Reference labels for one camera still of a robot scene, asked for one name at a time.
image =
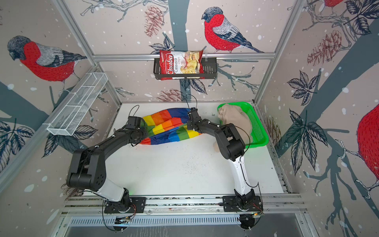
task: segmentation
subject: beige fabric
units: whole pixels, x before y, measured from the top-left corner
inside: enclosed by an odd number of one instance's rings
[[[253,142],[253,138],[250,135],[252,131],[250,119],[239,106],[229,104],[223,105],[221,108],[218,109],[218,118],[222,121],[222,124],[231,123],[245,130],[246,133],[249,134],[250,141]],[[246,133],[239,128],[237,128],[237,130],[245,144],[249,144],[249,138],[246,135]],[[220,151],[217,142],[213,144],[213,147],[216,152]]]

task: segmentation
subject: black basket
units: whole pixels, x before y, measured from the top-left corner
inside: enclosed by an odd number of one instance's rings
[[[203,66],[204,73],[194,73],[194,74],[161,74],[161,66],[159,64],[159,58],[154,59],[154,75],[155,79],[161,80],[163,77],[173,78],[173,77],[184,77],[182,79],[215,79],[217,77],[217,61],[216,58],[205,58],[201,59],[201,64]]]

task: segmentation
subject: bag of chips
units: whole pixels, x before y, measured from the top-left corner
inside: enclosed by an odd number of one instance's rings
[[[160,51],[161,74],[196,74],[204,73],[201,65],[203,51]],[[184,77],[163,77],[161,80],[184,79]]]

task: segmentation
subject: table surface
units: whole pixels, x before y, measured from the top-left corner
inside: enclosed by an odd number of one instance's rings
[[[218,123],[219,104],[198,103],[199,115]],[[128,114],[135,105],[137,104],[122,104],[111,131],[125,125]],[[186,103],[139,105],[135,114],[138,117],[168,108],[187,107]],[[189,106],[195,107],[196,103],[191,102]],[[214,151],[215,141],[211,135],[202,134],[180,142],[159,145],[139,144],[132,147],[128,144],[106,160],[106,174],[114,183],[127,188],[131,195],[233,194],[234,179],[229,161]],[[255,186],[259,182],[262,193],[283,193],[266,146],[250,148],[245,153],[245,166],[250,184]]]

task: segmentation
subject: green plastic basket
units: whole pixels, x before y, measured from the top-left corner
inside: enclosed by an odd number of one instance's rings
[[[265,128],[263,127],[262,123],[260,122],[258,115],[256,114],[253,106],[251,106],[251,104],[249,104],[247,102],[233,102],[233,103],[228,103],[228,104],[241,107],[242,111],[244,111],[247,114],[247,116],[249,117],[251,125],[253,127],[253,130],[251,132],[251,136],[253,137],[253,142],[250,143],[250,148],[267,145],[268,135],[267,135]],[[223,105],[224,104],[220,104],[217,107],[217,111]]]

